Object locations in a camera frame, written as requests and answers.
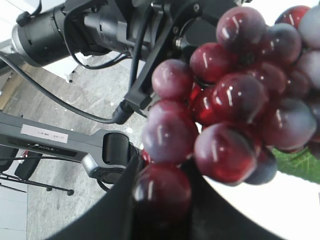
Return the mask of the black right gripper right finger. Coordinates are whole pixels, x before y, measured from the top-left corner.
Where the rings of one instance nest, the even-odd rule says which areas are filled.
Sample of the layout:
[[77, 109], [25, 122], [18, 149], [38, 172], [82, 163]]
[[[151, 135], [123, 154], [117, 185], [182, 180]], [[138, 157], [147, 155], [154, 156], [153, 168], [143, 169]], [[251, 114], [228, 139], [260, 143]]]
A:
[[182, 165], [191, 186], [183, 240], [276, 240], [278, 236], [235, 209], [204, 179], [193, 162]]

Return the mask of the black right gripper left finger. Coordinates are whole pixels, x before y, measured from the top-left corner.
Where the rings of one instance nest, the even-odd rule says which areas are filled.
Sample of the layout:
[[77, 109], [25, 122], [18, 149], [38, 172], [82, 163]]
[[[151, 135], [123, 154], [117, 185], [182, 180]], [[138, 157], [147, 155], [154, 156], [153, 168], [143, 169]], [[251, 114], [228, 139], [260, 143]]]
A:
[[118, 182], [98, 203], [48, 239], [133, 240], [135, 225], [132, 188], [143, 165], [139, 155], [132, 157]]

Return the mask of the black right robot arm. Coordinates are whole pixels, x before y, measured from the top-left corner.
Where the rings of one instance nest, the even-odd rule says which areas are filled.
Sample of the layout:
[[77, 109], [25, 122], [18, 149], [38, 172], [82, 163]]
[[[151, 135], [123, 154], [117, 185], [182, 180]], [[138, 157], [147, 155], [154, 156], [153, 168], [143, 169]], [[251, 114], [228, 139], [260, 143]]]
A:
[[54, 127], [6, 113], [0, 115], [0, 143], [80, 163], [94, 179], [113, 175], [116, 184], [55, 240], [275, 240], [277, 236], [236, 210], [201, 176], [192, 161], [182, 165], [191, 190], [191, 208], [171, 227], [138, 217], [133, 185], [144, 163], [128, 137], [101, 129], [93, 135]]

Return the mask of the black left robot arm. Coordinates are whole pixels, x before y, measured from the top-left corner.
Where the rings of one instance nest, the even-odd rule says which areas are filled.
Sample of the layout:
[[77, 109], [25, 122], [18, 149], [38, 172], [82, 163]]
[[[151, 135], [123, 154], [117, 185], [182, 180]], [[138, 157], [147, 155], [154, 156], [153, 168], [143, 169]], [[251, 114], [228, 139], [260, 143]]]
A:
[[213, 30], [235, 0], [67, 0], [32, 16], [21, 14], [11, 45], [28, 64], [43, 67], [82, 53], [132, 55], [143, 36], [139, 58], [162, 61], [190, 22], [204, 19]]

